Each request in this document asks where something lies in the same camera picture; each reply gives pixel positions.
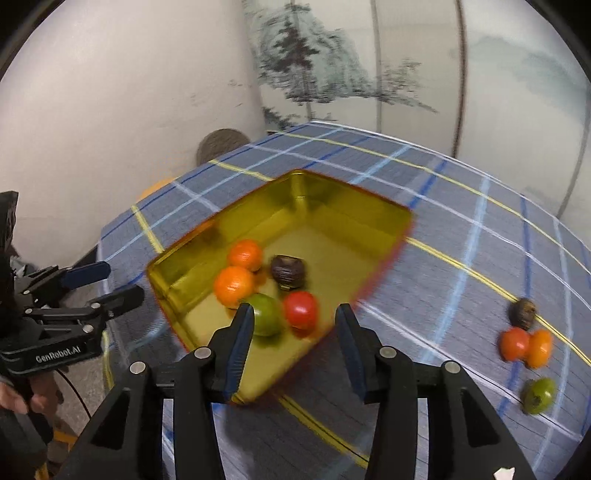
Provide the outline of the person's left hand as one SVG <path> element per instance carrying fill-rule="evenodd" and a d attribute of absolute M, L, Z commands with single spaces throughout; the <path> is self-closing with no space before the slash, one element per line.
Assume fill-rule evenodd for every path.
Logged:
<path fill-rule="evenodd" d="M 52 373 L 41 373 L 28 378 L 32 396 L 26 399 L 14 384 L 1 377 L 1 408 L 26 415 L 30 411 L 52 418 L 63 403 L 63 395 Z"/>

